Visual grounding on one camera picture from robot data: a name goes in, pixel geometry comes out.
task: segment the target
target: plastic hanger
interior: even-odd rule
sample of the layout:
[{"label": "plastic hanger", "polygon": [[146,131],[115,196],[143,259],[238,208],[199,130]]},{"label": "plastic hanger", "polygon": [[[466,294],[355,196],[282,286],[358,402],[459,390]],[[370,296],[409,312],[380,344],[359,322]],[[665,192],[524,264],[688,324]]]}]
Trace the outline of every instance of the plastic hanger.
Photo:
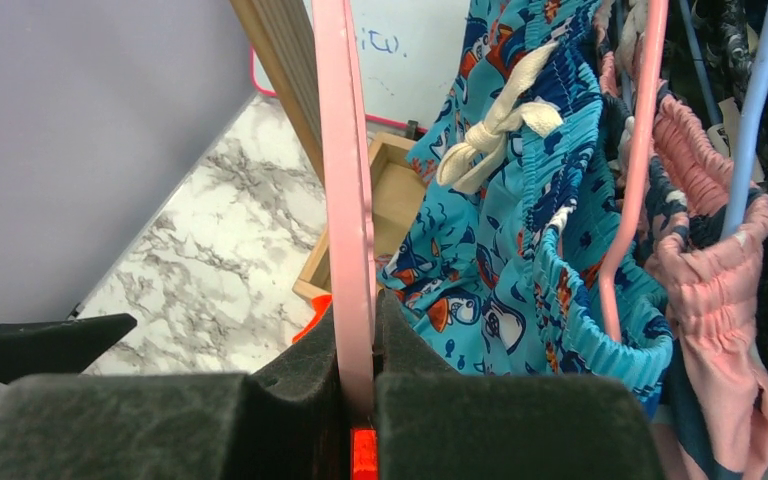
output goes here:
[{"label": "plastic hanger", "polygon": [[687,45],[690,47],[690,56],[693,58],[693,66],[696,69],[696,77],[699,79],[699,88],[702,90],[702,99],[705,101],[705,109],[708,111],[708,120],[711,125],[723,123],[723,115],[720,107],[714,100],[714,92],[711,90],[711,81],[708,79],[708,71],[705,70],[705,59],[699,49],[699,39],[696,38],[696,29],[693,28],[689,0],[679,0],[681,7],[681,19],[684,22],[684,32],[687,35]]},{"label": "plastic hanger", "polygon": [[617,235],[599,269],[599,297],[602,301],[605,333],[616,342],[621,339],[621,330],[614,278],[623,256],[628,252],[631,241],[634,239],[643,204],[643,188],[655,118],[655,97],[661,76],[661,57],[667,30],[667,7],[667,0],[651,0],[649,3],[622,217]]},{"label": "plastic hanger", "polygon": [[372,414],[376,283],[355,27],[348,0],[313,0],[312,10],[337,369],[347,406],[365,418]]},{"label": "plastic hanger", "polygon": [[761,113],[767,100],[768,92],[768,5],[764,15],[764,26],[758,41],[758,53],[752,63],[749,87],[740,114],[737,146],[734,152],[734,172],[729,189],[729,203],[720,239],[728,238],[737,232],[743,223],[749,192],[752,168],[755,162],[755,147],[758,143],[758,129],[761,125]]}]

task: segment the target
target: marble floor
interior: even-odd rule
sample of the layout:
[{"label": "marble floor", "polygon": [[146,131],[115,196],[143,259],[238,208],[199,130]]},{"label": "marble floor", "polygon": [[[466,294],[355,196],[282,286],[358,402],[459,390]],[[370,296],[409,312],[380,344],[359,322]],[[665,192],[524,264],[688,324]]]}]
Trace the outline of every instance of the marble floor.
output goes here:
[{"label": "marble floor", "polygon": [[289,120],[255,96],[84,302],[83,318],[138,322],[86,373],[259,369],[312,316],[292,285],[324,226]]}]

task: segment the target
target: wooden crate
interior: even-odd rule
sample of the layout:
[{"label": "wooden crate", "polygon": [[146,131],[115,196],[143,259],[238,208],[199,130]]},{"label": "wooden crate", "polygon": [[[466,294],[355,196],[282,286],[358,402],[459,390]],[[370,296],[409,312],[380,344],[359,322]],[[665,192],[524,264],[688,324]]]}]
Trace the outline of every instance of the wooden crate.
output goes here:
[{"label": "wooden crate", "polygon": [[[398,250],[425,196],[425,184],[405,162],[413,144],[413,140],[379,133],[369,146],[376,257]],[[293,291],[308,303],[331,293],[329,261],[326,229],[293,285]]]}]

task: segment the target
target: lavender wall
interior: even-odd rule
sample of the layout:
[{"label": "lavender wall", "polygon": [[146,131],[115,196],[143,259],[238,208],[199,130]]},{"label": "lavender wall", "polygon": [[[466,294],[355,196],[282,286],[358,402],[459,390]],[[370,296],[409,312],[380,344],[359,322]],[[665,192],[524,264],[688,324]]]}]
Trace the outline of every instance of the lavender wall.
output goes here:
[{"label": "lavender wall", "polygon": [[251,93],[228,0],[0,0],[0,322],[65,318]]}]

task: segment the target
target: pink hanger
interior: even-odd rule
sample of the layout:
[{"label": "pink hanger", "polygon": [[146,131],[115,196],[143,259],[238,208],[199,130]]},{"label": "pink hanger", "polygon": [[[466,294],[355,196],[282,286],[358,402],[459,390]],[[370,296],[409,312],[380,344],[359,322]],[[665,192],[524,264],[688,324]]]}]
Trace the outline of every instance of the pink hanger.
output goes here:
[{"label": "pink hanger", "polygon": [[621,339],[621,330],[614,277],[620,261],[628,253],[628,248],[634,239],[634,232],[640,218],[640,208],[643,205],[643,188],[649,166],[649,147],[655,118],[655,97],[661,77],[661,56],[667,29],[667,7],[668,0],[649,0],[646,38],[643,43],[643,65],[638,77],[637,108],[634,112],[634,132],[631,138],[628,180],[620,228],[599,269],[599,297],[602,300],[605,333],[616,342]]},{"label": "pink hanger", "polygon": [[375,330],[372,186],[348,0],[313,0],[337,369],[356,418],[372,414]]}]

